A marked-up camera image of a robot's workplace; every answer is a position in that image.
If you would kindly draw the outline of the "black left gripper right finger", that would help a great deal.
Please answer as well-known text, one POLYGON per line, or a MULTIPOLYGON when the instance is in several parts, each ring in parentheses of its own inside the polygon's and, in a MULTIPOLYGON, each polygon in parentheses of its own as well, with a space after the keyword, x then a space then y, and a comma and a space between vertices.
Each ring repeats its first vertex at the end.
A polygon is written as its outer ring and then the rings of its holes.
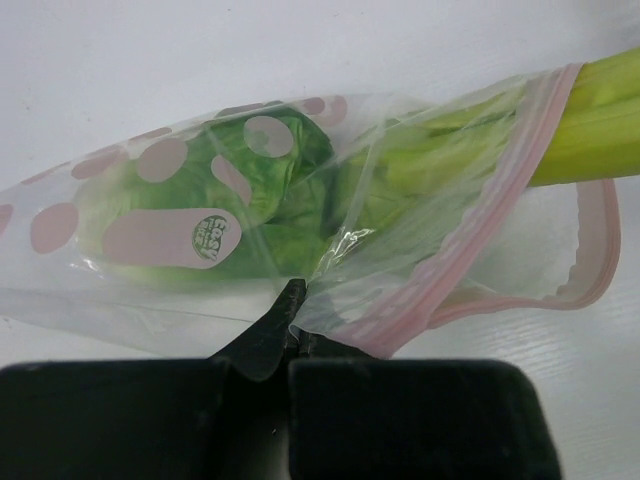
POLYGON ((295 479, 552 479, 537 392, 492 359, 381 360, 304 334, 288 367, 295 479))

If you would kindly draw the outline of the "green fake lettuce leaf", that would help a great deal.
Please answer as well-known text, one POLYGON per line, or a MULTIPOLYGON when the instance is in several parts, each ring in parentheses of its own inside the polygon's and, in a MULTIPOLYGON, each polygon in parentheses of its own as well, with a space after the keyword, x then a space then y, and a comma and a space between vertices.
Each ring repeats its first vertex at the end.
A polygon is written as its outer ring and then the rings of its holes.
POLYGON ((243 236, 209 269, 140 267, 162 282, 212 282, 308 275, 331 241, 328 224, 334 150, 306 115, 287 106, 205 123, 184 145, 186 158, 167 180, 138 173, 140 159, 114 172, 104 217, 133 210, 217 208, 231 213, 243 236))

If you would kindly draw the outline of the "yellow-green fake celery stalk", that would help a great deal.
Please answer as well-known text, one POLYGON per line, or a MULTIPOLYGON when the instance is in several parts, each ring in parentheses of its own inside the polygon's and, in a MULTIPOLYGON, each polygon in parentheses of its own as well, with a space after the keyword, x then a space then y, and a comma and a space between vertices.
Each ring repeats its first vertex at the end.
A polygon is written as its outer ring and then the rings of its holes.
MULTIPOLYGON (((505 147, 523 91, 393 128, 378 163, 394 187, 426 193, 505 147)), ((639 51, 582 66, 529 184, 540 187, 639 172, 639 51)))

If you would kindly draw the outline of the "clear pink-dotted zip bag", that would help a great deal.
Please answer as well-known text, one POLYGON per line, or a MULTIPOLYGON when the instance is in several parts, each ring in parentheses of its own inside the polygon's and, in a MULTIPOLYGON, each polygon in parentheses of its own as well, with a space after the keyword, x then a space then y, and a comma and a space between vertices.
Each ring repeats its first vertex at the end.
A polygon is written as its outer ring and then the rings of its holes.
POLYGON ((55 166, 1 195, 1 314, 205 357, 298 280, 287 338, 386 358, 467 316, 582 308, 616 271, 631 170, 637 94, 611 77, 257 103, 55 166))

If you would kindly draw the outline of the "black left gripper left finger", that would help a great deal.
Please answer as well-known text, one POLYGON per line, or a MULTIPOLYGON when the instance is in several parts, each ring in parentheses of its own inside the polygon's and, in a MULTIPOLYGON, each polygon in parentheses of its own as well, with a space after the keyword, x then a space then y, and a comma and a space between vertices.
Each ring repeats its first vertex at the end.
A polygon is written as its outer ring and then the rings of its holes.
POLYGON ((31 362, 1 372, 5 479, 285 479, 290 281, 210 357, 31 362))

